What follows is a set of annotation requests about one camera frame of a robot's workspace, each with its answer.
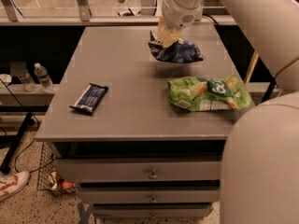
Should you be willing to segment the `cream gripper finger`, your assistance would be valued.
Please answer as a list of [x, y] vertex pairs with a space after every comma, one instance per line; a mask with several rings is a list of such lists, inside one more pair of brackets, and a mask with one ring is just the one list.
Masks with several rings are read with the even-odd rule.
[[164, 18], [163, 17], [159, 18], [156, 38], [161, 43], [164, 42]]
[[170, 47], [177, 42], [183, 35], [182, 29], [165, 29], [162, 32], [162, 45], [164, 48]]

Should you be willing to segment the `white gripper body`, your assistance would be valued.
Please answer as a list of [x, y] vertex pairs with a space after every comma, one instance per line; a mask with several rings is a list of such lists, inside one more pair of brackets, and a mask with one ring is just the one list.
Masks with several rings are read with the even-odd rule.
[[204, 0], [163, 0], [162, 16], [171, 29], [191, 26], [202, 18]]

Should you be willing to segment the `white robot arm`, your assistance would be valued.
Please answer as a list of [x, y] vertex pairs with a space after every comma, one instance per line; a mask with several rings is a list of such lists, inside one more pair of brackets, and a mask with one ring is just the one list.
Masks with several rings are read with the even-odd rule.
[[[201, 0], [163, 0], [170, 28]], [[299, 224], [298, 22], [295, 0], [221, 0], [283, 95], [246, 112], [221, 161], [220, 224]]]

